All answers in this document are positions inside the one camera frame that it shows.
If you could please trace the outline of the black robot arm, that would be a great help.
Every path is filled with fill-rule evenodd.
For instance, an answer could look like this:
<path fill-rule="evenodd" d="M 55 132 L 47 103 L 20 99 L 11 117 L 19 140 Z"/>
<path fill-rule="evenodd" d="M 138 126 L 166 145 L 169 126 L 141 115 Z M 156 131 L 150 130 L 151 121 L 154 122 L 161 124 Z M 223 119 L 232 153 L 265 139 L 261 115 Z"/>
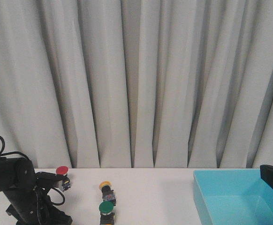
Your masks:
<path fill-rule="evenodd" d="M 35 172 L 31 161 L 25 158 L 0 158 L 0 192 L 9 200 L 6 210 L 18 225 L 70 225 L 71 216 L 52 202 L 49 191 L 59 194 L 70 188 L 65 174 Z"/>

